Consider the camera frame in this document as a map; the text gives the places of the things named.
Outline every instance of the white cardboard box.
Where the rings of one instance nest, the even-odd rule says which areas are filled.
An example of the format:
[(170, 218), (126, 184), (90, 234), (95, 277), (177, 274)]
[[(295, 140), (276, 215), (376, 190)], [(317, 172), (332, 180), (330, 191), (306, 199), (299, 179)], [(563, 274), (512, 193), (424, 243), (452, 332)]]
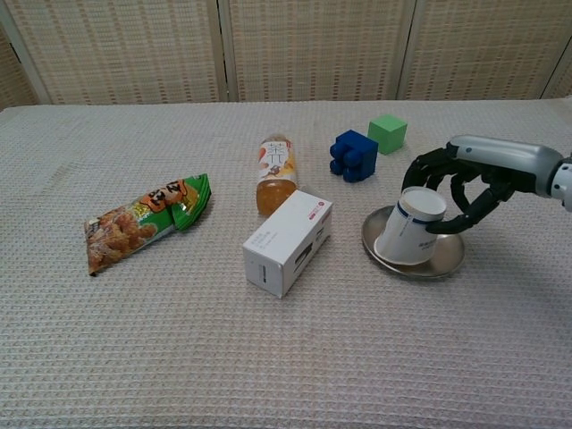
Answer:
[(296, 190), (242, 245), (247, 279), (282, 298), (332, 231), (332, 203)]

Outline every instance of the metal plate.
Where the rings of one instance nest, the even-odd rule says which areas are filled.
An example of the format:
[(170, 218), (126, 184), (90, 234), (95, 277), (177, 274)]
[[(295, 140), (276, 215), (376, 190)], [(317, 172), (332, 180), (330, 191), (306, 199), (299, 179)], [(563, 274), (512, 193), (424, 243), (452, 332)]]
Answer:
[(384, 261), (375, 252), (375, 239), (385, 231), (385, 224), (393, 206), (380, 208), (371, 213), (361, 228), (361, 238), (367, 253), (380, 265), (394, 273), (408, 277), (435, 279), (454, 273), (465, 259), (465, 243), (460, 235), (439, 235), (435, 243), (435, 253), (427, 262), (419, 265), (396, 265)]

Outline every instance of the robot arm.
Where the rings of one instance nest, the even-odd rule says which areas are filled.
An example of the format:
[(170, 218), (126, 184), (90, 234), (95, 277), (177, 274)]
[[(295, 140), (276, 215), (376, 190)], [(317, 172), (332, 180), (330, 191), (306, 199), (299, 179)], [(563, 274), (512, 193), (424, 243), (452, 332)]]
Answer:
[[(409, 167), (402, 188), (426, 186), (437, 190), (446, 175), (452, 176), (451, 194), (463, 214), (429, 224), (427, 230), (432, 233), (456, 234), (471, 228), (515, 191), (559, 199), (572, 212), (572, 156), (564, 158), (549, 147), (457, 136), (446, 148), (418, 157)], [(465, 184), (478, 176), (490, 188), (469, 203)]]

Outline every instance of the green snack bag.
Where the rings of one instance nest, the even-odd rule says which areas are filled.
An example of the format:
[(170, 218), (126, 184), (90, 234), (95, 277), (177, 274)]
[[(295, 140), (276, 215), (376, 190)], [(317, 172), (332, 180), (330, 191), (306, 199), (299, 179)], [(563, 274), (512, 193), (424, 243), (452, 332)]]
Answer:
[(132, 203), (85, 222), (88, 271), (119, 262), (169, 232), (189, 228), (211, 196), (206, 174), (167, 183)]

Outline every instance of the plastic bottle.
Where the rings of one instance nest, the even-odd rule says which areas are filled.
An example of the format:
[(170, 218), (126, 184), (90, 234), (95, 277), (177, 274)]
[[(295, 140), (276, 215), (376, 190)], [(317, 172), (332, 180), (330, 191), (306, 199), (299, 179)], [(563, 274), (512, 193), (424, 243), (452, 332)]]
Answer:
[(297, 186), (292, 143), (282, 134), (269, 136), (258, 151), (258, 213), (270, 216)]

